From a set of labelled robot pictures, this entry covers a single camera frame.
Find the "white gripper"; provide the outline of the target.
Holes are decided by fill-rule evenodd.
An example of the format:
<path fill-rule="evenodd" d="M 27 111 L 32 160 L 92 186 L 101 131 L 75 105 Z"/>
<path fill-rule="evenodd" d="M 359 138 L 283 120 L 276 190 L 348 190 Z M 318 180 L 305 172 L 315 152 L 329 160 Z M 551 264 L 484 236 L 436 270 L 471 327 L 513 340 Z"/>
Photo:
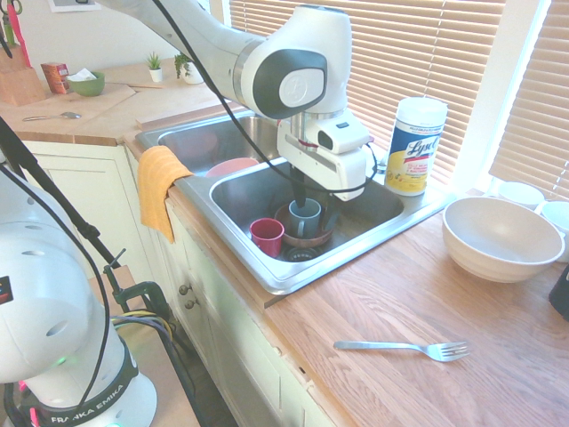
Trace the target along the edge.
<path fill-rule="evenodd" d="M 296 205 L 306 204 L 305 174 L 335 194 L 325 200 L 324 230 L 334 228 L 342 201 L 363 192 L 366 155 L 362 146 L 368 141 L 368 130 L 357 120 L 309 120 L 302 136 L 293 134 L 289 120 L 277 125 L 277 151 L 291 164 Z"/>

